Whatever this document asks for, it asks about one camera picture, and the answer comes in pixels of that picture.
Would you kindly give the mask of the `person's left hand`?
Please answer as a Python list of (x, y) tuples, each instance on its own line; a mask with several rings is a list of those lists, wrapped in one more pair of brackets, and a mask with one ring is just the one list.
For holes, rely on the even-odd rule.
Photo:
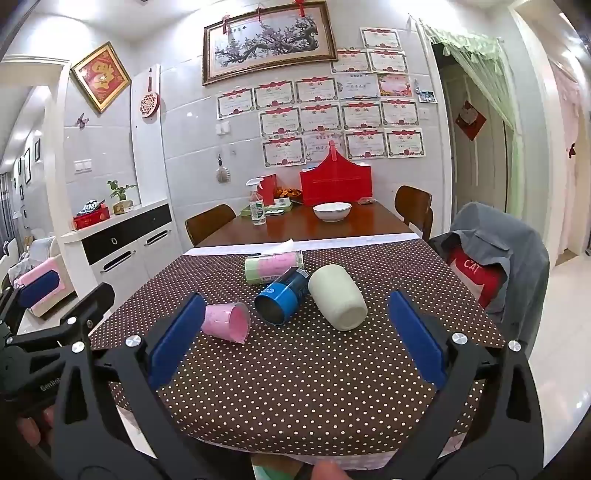
[(19, 418), (17, 427), (25, 441), (31, 447), (38, 447), (41, 444), (49, 446), (53, 443), (54, 410), (51, 406), (38, 412), (34, 417)]

